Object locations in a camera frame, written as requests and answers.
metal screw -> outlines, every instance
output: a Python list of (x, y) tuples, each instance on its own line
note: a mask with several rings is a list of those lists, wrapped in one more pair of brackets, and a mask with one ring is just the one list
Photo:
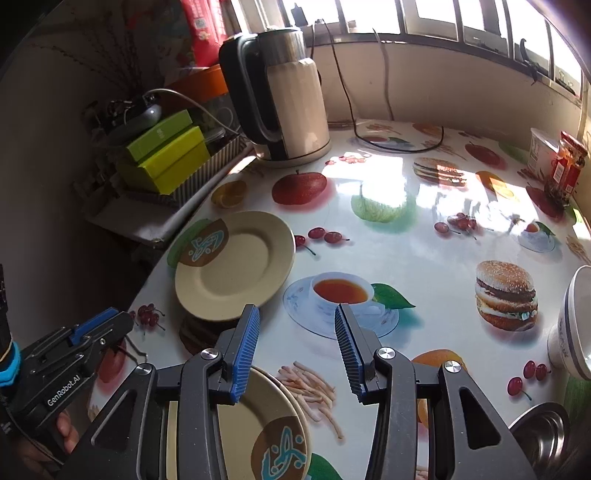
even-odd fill
[(390, 360), (396, 356), (396, 351), (389, 346), (383, 346), (381, 349), (378, 350), (378, 355), (381, 358), (385, 358), (386, 360)]
[(201, 350), (201, 358), (204, 360), (213, 360), (219, 355), (219, 352), (215, 348), (206, 348)]
[(148, 375), (152, 371), (152, 365), (141, 364), (135, 367), (135, 371), (138, 375)]
[(445, 367), (445, 370), (452, 374), (457, 374), (462, 369), (462, 366), (455, 360), (448, 360), (443, 366)]

bowl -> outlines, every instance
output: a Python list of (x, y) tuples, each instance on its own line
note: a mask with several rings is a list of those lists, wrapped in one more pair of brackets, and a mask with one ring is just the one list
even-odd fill
[(558, 467), (569, 439), (569, 416), (558, 403), (530, 408), (509, 427), (538, 478)]
[(548, 334), (548, 355), (555, 368), (591, 381), (591, 267), (580, 267), (563, 297), (558, 322)]

beige plate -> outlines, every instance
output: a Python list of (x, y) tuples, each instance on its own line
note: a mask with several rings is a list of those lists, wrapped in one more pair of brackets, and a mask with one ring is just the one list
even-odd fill
[[(219, 246), (213, 243), (226, 235)], [(203, 254), (196, 248), (202, 245)], [(279, 217), (231, 213), (204, 228), (186, 247), (177, 266), (177, 297), (189, 313), (204, 320), (236, 319), (244, 305), (260, 306), (279, 290), (295, 253), (293, 234)], [(189, 266), (195, 258), (196, 264), (205, 264)]]
[[(312, 438), (311, 438), (311, 435), (310, 435), (310, 428), (308, 427), (308, 420), (306, 418), (306, 414), (304, 413), (304, 410), (302, 410), (302, 408), (300, 407), (300, 404), (297, 402), (296, 398), (293, 396), (293, 394), (289, 390), (287, 390), (285, 388), (285, 385), (283, 385), (275, 377), (273, 377), (272, 375), (268, 374), (267, 372), (265, 372), (261, 368), (253, 367), (253, 369), (255, 369), (259, 373), (262, 373), (269, 380), (271, 380), (281, 390), (281, 392), (287, 397), (287, 399), (290, 401), (290, 403), (293, 405), (295, 411), (297, 412), (298, 417), (300, 418), (300, 423), (304, 427), (304, 438), (306, 439), (306, 449), (308, 451), (311, 451), (312, 450)], [(312, 455), (307, 455), (307, 457), (306, 457), (306, 466), (304, 467), (304, 470), (306, 472), (308, 471), (308, 468), (310, 467), (310, 462), (311, 461), (312, 461)]]
[[(171, 402), (168, 409), (168, 480), (177, 480), (177, 408), (178, 403)], [(217, 411), (229, 480), (261, 480), (266, 452), (269, 452), (270, 468), (285, 467), (282, 478), (301, 480), (306, 477), (312, 452), (305, 429), (292, 403), (264, 373), (251, 368), (248, 387), (240, 403), (219, 405)], [(291, 429), (291, 435), (284, 436), (282, 447), (281, 434), (285, 426)]]

glass jar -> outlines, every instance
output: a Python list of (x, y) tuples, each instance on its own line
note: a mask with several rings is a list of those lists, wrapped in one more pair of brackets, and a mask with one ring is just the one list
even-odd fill
[(586, 157), (587, 149), (581, 142), (567, 132), (560, 133), (560, 148), (544, 185), (546, 195), (556, 205), (569, 205)]

red label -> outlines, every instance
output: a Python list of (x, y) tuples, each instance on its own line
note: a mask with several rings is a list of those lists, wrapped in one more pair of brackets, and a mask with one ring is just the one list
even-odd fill
[(580, 173), (581, 170), (577, 167), (571, 166), (569, 168), (569, 173), (566, 176), (566, 180), (564, 181), (564, 190), (566, 193), (572, 193), (574, 186), (577, 184)]

